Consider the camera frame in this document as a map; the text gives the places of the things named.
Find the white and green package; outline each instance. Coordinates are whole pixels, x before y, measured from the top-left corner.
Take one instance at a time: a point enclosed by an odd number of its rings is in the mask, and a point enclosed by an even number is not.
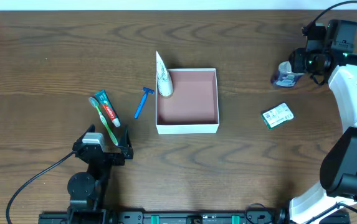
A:
[[[264,111],[261,114],[261,118],[269,129],[274,129],[278,125],[294,119],[294,115],[286,103],[281,103],[270,110]]]

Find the open box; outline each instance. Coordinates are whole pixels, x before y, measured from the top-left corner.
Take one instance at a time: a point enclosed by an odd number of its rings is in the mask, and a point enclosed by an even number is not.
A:
[[[218,113],[215,68],[168,70],[173,94],[159,94],[156,78],[156,128],[159,134],[216,133]]]

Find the razor head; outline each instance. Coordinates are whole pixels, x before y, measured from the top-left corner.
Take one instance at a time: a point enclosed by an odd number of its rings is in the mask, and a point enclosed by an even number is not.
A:
[[[151,89],[149,89],[147,87],[142,88],[142,90],[145,91],[145,93],[150,93],[150,94],[154,94],[155,93],[154,90],[151,90]]]

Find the brown table surface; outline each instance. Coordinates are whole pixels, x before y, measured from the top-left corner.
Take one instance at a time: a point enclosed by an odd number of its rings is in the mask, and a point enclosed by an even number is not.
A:
[[[270,77],[305,46],[300,28],[318,13],[0,12],[0,223],[12,194],[68,154],[90,124],[104,132],[88,103],[101,89],[135,151],[112,170],[111,207],[238,210],[254,202],[279,207],[304,193],[341,136],[336,101],[307,77],[291,89],[273,89]],[[357,21],[357,11],[321,21],[329,19]],[[142,88],[155,87],[156,50],[168,68],[217,68],[217,134],[158,135],[154,96],[133,119]],[[283,101],[295,119],[270,131],[260,112]],[[67,182],[86,168],[70,158],[34,181],[15,200],[12,221],[66,210]]]

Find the white background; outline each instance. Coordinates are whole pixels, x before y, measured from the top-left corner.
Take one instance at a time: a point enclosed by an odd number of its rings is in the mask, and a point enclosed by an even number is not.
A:
[[[344,0],[0,0],[0,10],[326,9]],[[338,9],[357,9],[347,4]]]

